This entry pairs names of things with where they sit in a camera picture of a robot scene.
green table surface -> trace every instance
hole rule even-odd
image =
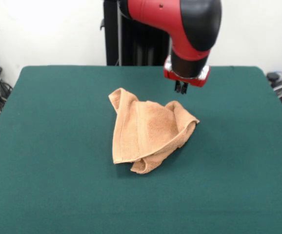
[[[119,87],[201,120],[147,175],[112,162]],[[0,116],[0,234],[282,234],[282,105],[262,71],[173,88],[161,67],[24,68]]]

white wall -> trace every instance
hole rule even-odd
[[[0,65],[11,84],[26,65],[104,65],[102,0],[0,0]],[[282,0],[222,0],[209,63],[282,70]]]

terrycloth fabric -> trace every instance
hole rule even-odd
[[[131,171],[138,174],[160,166],[188,141],[199,123],[177,101],[164,107],[156,102],[139,101],[122,88],[111,93],[109,98],[117,113],[113,162],[133,162]]]

towel fold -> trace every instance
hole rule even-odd
[[[131,171],[138,174],[149,173],[160,166],[188,141],[199,123],[177,101],[166,106],[139,101],[122,88],[111,93],[109,99],[117,113],[113,162],[131,162]]]

crumpled towel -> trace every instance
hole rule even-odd
[[[139,101],[119,88],[109,95],[117,113],[113,136],[113,162],[131,162],[131,171],[146,174],[157,168],[173,151],[182,147],[199,120],[179,102],[166,106]]]

